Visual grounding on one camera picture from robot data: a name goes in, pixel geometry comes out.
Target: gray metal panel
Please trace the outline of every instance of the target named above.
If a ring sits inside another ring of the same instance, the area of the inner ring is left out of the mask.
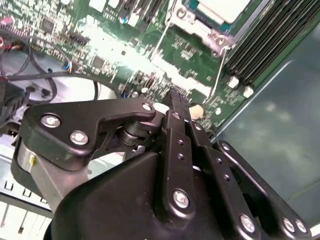
[[[310,227],[320,223],[319,54],[320,25],[218,137],[232,144]]]

